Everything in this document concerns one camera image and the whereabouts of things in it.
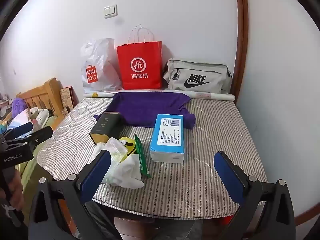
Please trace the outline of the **person left hand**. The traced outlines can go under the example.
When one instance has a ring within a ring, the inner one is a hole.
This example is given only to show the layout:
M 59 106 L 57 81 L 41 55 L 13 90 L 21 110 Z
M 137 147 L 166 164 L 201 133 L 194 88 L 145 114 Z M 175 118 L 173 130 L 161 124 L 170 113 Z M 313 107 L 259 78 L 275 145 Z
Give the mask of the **person left hand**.
M 18 170 L 15 170 L 14 177 L 8 184 L 11 197 L 9 203 L 17 211 L 21 211 L 24 206 L 23 185 L 21 183 L 21 176 Z

